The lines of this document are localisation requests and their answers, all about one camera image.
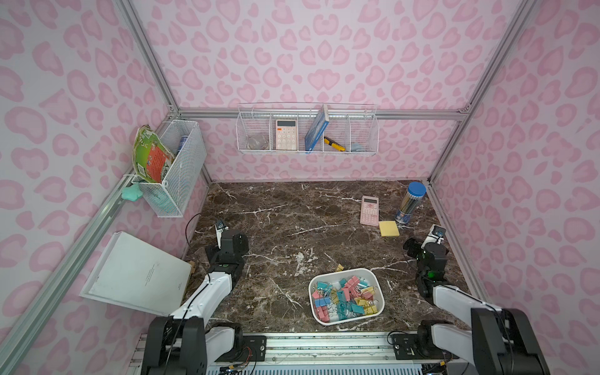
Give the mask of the pink binder clip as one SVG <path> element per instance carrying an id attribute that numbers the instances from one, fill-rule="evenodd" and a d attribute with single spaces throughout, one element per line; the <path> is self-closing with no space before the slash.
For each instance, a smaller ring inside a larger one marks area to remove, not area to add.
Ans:
<path id="1" fill-rule="evenodd" d="M 328 306 L 331 304 L 331 298 L 323 295 L 320 290 L 316 290 L 312 293 L 312 300 L 318 320 L 323 323 L 329 323 L 331 318 Z"/>

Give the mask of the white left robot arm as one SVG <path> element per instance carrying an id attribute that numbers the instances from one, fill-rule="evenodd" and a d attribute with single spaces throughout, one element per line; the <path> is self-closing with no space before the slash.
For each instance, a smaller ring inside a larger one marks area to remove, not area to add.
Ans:
<path id="1" fill-rule="evenodd" d="M 207 328 L 220 303 L 242 277 L 248 239 L 236 229 L 220 235 L 220 243 L 207 248 L 207 275 L 180 308 L 157 317 L 148 328 L 142 374 L 205 374 L 210 364 L 241 343 L 234 326 Z"/>

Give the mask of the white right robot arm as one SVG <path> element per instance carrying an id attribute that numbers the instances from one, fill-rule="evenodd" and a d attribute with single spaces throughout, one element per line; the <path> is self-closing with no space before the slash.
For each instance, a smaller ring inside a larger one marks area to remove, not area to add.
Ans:
<path id="1" fill-rule="evenodd" d="M 445 278 L 448 249 L 440 237 L 403 244 L 416 261 L 417 289 L 428 303 L 443 309 L 469 328 L 442 320 L 424 320 L 417 329 L 417 348 L 430 357 L 451 353 L 479 374 L 549 374 L 550 369 L 525 312 L 503 309 L 464 292 Z"/>

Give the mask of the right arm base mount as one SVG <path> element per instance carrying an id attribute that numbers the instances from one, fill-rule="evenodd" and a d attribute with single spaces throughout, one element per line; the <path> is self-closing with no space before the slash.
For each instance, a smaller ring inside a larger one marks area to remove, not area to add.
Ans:
<path id="1" fill-rule="evenodd" d="M 423 320 L 416 332 L 394 330 L 387 334 L 386 341 L 393 348 L 397 360 L 450 360 L 453 354 L 438 348 L 433 343 L 432 327 L 437 323 L 450 324 L 447 320 Z"/>

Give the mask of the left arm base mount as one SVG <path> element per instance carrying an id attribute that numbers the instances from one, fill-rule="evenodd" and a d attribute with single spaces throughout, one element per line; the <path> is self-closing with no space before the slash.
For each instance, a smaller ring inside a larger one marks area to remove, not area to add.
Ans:
<path id="1" fill-rule="evenodd" d="M 239 323 L 220 322 L 206 333 L 209 363 L 264 362 L 267 336 L 245 334 Z"/>

